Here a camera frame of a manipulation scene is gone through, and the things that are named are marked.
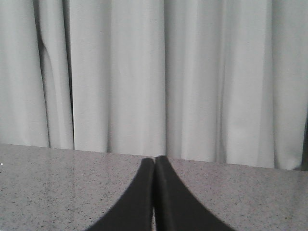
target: curtain fold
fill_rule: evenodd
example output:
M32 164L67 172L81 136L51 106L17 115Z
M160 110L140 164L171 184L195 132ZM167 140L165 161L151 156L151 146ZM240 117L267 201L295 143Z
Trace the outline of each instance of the curtain fold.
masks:
M0 142L293 169L308 2L0 1Z

